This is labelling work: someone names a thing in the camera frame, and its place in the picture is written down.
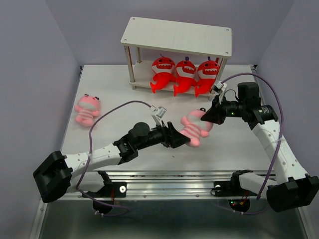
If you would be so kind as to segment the pink striped plush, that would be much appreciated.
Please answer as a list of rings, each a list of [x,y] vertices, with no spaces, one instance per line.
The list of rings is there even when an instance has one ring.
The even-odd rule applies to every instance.
[[[183,125],[183,129],[180,133],[190,139],[190,142],[186,144],[187,146],[199,147],[200,139],[209,137],[209,132],[212,130],[214,124],[201,120],[205,113],[205,108],[195,109],[181,118],[180,123]]]
[[[100,115],[100,109],[99,97],[84,94],[74,107],[77,112],[75,121],[81,126],[91,127],[94,124],[94,119]]]

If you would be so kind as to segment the red shark plush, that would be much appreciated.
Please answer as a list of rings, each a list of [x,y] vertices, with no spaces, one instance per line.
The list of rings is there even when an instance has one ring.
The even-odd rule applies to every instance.
[[[199,80],[194,88],[195,96],[208,94],[216,81],[220,66],[218,61],[214,61],[211,57],[207,57],[207,61],[201,63],[197,68]]]
[[[195,80],[196,67],[185,57],[184,60],[177,63],[176,71],[176,85],[173,86],[173,95],[176,97],[178,94],[187,92],[192,86],[195,87],[197,82]]]
[[[165,88],[168,83],[176,81],[176,76],[174,75],[175,62],[169,57],[161,56],[156,59],[152,63],[151,69],[154,72],[154,76],[153,82],[150,82],[150,87],[154,94],[156,91]]]

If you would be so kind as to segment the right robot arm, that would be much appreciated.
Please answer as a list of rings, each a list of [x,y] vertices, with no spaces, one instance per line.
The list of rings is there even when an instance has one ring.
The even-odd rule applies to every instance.
[[[275,212],[308,206],[319,191],[319,178],[310,176],[300,165],[282,135],[281,125],[274,109],[262,105],[257,83],[238,84],[238,99],[225,98],[227,85],[214,84],[217,96],[202,121],[223,124],[227,117],[241,118],[260,141],[276,175],[259,176],[252,170],[237,170],[229,181],[215,184],[214,194],[219,197],[239,196],[247,191],[264,198]]]

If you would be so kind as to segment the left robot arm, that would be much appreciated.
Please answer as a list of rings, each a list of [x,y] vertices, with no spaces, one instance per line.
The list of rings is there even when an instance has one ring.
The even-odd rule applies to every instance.
[[[145,122],[138,122],[119,140],[93,150],[63,155],[50,153],[34,171],[33,177],[42,201],[51,203],[66,193],[76,191],[72,182],[84,172],[92,172],[105,166],[127,163],[138,156],[138,151],[157,144],[178,148],[190,142],[190,138],[177,131],[171,122],[151,129]]]

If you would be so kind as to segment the white two-tier shelf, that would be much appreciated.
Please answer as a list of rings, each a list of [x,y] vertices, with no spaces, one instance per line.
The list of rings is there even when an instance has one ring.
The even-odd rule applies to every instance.
[[[219,81],[232,56],[232,29],[160,19],[131,17],[121,38],[129,69],[130,85],[150,88],[152,62],[141,58],[141,49],[218,59]]]

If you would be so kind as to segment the aluminium table edge rail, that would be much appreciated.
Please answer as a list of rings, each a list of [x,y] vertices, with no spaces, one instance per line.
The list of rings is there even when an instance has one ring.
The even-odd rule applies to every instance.
[[[216,197],[210,194],[215,181],[227,181],[222,179],[222,173],[217,174],[182,174],[182,175],[109,175],[105,171],[95,171],[85,174],[84,181],[80,185],[76,178],[72,184],[76,185],[76,191],[83,197],[89,198],[88,191],[98,191],[104,185],[112,182],[126,182],[129,200],[139,200],[142,197],[151,199],[192,199],[200,197],[208,199]]]

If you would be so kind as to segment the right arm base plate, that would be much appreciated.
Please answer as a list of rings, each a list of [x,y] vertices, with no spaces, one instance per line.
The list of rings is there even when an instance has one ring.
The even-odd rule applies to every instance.
[[[256,196],[260,191],[260,185],[237,180],[215,181],[210,194],[216,197],[241,197]]]

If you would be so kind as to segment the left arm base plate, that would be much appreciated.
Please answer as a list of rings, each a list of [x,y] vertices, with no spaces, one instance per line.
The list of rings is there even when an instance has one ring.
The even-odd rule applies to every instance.
[[[127,194],[126,182],[112,182],[104,185],[98,191],[88,191],[87,195],[93,198],[125,198]]]

